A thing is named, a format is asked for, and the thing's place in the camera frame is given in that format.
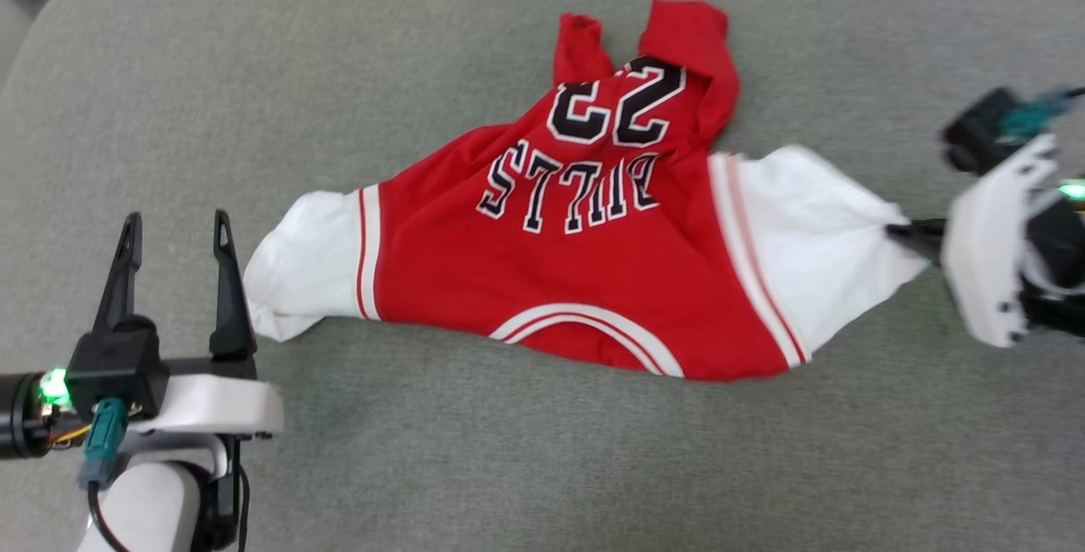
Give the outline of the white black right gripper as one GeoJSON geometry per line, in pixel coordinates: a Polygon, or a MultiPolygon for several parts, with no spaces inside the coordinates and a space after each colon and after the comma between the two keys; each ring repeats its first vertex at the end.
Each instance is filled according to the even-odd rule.
{"type": "Polygon", "coordinates": [[[970,335],[1011,348],[1026,335],[1019,267],[1032,198],[1058,169],[1054,134],[1039,134],[954,198],[947,220],[885,226],[885,236],[942,265],[970,335]]]}

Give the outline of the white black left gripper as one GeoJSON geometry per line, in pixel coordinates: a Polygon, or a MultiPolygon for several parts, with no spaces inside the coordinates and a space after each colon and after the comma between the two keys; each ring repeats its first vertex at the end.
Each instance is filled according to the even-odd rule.
{"type": "MultiPolygon", "coordinates": [[[[214,258],[218,264],[216,317],[209,337],[214,358],[251,358],[257,344],[245,297],[229,215],[214,211],[214,258]]],[[[142,259],[142,215],[129,213],[108,267],[92,333],[157,332],[144,314],[135,312],[135,277],[142,259]]],[[[284,405],[279,389],[260,381],[255,359],[213,361],[173,359],[158,416],[136,418],[129,432],[210,433],[210,435],[279,435],[284,431],[284,405]]]]}

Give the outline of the red and white basketball jersey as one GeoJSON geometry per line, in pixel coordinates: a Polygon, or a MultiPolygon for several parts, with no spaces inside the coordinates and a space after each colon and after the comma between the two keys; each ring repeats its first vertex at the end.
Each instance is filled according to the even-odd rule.
{"type": "Polygon", "coordinates": [[[396,321],[690,381],[774,376],[926,270],[895,204],[807,147],[717,153],[727,14],[654,0],[613,65],[559,22],[553,88],[387,181],[306,193],[244,271],[259,335],[396,321]]]}

